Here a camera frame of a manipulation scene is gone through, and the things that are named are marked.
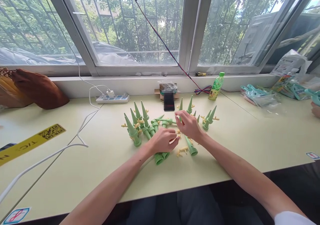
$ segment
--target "white sleeve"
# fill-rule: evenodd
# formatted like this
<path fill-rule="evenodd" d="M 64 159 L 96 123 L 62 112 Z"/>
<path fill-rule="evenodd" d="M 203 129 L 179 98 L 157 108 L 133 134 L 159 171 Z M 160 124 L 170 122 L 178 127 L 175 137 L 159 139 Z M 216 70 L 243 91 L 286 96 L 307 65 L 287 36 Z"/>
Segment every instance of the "white sleeve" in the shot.
<path fill-rule="evenodd" d="M 308 218 L 294 213 L 294 212 L 282 212 L 276 215 L 274 218 L 275 225 L 316 225 Z"/>

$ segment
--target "qr code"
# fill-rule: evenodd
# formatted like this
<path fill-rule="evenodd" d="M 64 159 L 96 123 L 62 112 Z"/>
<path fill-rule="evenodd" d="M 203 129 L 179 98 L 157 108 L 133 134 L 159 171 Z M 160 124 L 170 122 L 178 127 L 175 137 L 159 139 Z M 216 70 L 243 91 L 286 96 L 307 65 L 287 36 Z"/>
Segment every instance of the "qr code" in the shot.
<path fill-rule="evenodd" d="M 43 138 L 50 140 L 51 138 L 65 132 L 66 130 L 60 126 L 59 124 L 53 125 L 46 130 L 43 130 L 42 132 L 38 133 L 38 135 L 42 136 Z"/>

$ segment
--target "brown bag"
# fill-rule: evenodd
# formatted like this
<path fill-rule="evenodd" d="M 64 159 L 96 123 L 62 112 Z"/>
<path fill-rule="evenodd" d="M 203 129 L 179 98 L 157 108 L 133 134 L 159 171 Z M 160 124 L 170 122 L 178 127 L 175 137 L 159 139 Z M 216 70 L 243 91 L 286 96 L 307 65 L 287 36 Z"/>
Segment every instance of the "brown bag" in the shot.
<path fill-rule="evenodd" d="M 13 81 L 5 76 L 0 75 L 0 105 L 8 108 L 24 107 L 33 103 L 14 85 Z"/>
<path fill-rule="evenodd" d="M 69 98 L 45 75 L 23 69 L 2 70 L 5 77 L 42 109 L 54 109 L 69 102 Z"/>

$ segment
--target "wall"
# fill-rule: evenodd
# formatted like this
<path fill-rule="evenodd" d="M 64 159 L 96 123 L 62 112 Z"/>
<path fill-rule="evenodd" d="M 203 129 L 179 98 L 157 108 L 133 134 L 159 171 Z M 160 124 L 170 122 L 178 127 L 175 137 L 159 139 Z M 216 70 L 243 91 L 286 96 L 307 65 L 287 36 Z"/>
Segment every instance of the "wall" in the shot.
<path fill-rule="evenodd" d="M 205 88 L 212 85 L 216 76 L 192 76 L 194 81 Z M 89 96 L 90 84 L 85 83 L 79 77 L 50 77 L 50 79 L 63 91 L 69 98 L 84 98 Z M 110 77 L 82 77 L 94 85 L 106 85 L 115 94 L 122 95 L 127 92 L 129 95 L 151 95 L 154 89 L 159 88 L 160 82 L 177 83 L 180 93 L 191 93 L 197 88 L 196 85 L 186 76 L 110 76 Z M 241 85 L 252 84 L 263 87 L 271 87 L 277 78 L 270 74 L 253 74 L 253 75 L 225 75 L 225 81 L 222 86 L 224 90 L 238 91 Z M 91 97 L 99 96 L 100 92 L 96 89 L 91 90 Z"/>

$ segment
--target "green plastic spike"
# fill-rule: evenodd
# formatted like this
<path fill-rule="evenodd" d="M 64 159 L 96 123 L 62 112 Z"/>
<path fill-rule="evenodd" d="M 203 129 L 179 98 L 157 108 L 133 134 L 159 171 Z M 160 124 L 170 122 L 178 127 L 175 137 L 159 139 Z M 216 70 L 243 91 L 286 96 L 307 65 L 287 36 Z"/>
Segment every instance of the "green plastic spike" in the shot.
<path fill-rule="evenodd" d="M 149 133 L 153 137 L 153 135 L 156 133 L 155 129 L 153 126 L 149 127 Z"/>
<path fill-rule="evenodd" d="M 203 124 L 202 128 L 207 131 L 209 129 L 209 125 L 213 123 L 213 116 L 216 111 L 217 106 L 214 107 L 213 111 L 210 113 L 209 117 L 206 118 L 206 122 Z"/>
<path fill-rule="evenodd" d="M 208 115 L 206 116 L 206 120 L 209 118 L 210 114 L 211 114 L 211 110 L 209 111 Z"/>
<path fill-rule="evenodd" d="M 150 127 L 150 125 L 148 123 L 149 116 L 147 114 L 146 109 L 144 108 L 144 105 L 143 105 L 142 101 L 141 101 L 141 106 L 142 106 L 142 114 L 143 114 L 142 119 L 144 120 L 144 126 L 149 128 Z"/>
<path fill-rule="evenodd" d="M 162 157 L 164 160 L 166 160 L 168 158 L 168 156 L 170 155 L 170 153 L 161 153 Z"/>
<path fill-rule="evenodd" d="M 189 106 L 188 106 L 188 109 L 187 109 L 187 113 L 191 114 L 192 113 L 192 97 L 191 96 L 191 99 L 190 99 L 190 102 L 189 102 Z"/>
<path fill-rule="evenodd" d="M 155 161 L 156 165 L 161 164 L 164 161 L 164 159 L 162 157 L 162 154 L 161 153 L 156 153 L 154 155 L 154 161 Z"/>
<path fill-rule="evenodd" d="M 183 97 L 181 98 L 181 102 L 180 102 L 179 110 L 182 110 L 182 100 L 183 100 Z"/>
<path fill-rule="evenodd" d="M 155 118 L 155 119 L 151 120 L 150 123 L 153 124 L 153 123 L 157 122 L 156 119 L 161 119 L 161 118 L 163 118 L 163 116 L 164 116 L 164 114 L 159 116 L 158 118 Z"/>
<path fill-rule="evenodd" d="M 162 127 L 167 128 L 168 122 L 166 121 L 162 121 L 161 122 Z"/>
<path fill-rule="evenodd" d="M 141 114 L 140 114 L 140 112 L 139 112 L 139 110 L 138 110 L 138 107 L 137 107 L 136 102 L 134 101 L 133 103 L 134 103 L 134 109 L 135 109 L 135 111 L 136 111 L 136 117 L 137 117 L 139 120 L 142 120 L 142 116 L 141 116 Z"/>
<path fill-rule="evenodd" d="M 144 135 L 146 135 L 148 140 L 151 139 L 151 135 L 149 133 L 149 128 L 147 128 L 147 127 L 142 128 L 142 132 L 143 132 Z"/>
<path fill-rule="evenodd" d="M 130 111 L 131 111 L 131 116 L 132 116 L 132 120 L 133 120 L 133 125 L 136 125 L 138 123 L 138 119 L 131 108 L 130 108 Z"/>
<path fill-rule="evenodd" d="M 131 122 L 129 121 L 126 114 L 124 114 L 124 118 L 126 119 L 128 130 L 129 130 L 129 136 L 133 138 L 133 144 L 135 147 L 138 147 L 141 145 L 141 138 L 138 137 L 138 131 L 133 127 Z"/>
<path fill-rule="evenodd" d="M 162 121 L 162 122 L 168 122 L 170 125 L 173 124 L 177 124 L 176 122 L 174 122 L 172 119 L 156 119 L 157 121 Z"/>
<path fill-rule="evenodd" d="M 152 123 L 152 126 L 154 127 L 154 131 L 157 132 L 159 129 L 158 128 L 159 124 L 157 122 L 155 122 L 155 123 Z"/>
<path fill-rule="evenodd" d="M 187 138 L 186 135 L 184 135 L 184 137 L 186 138 L 187 140 L 187 144 L 188 144 L 188 147 L 189 147 L 189 152 L 192 156 L 195 156 L 198 154 L 198 150 L 192 145 L 191 141 Z"/>

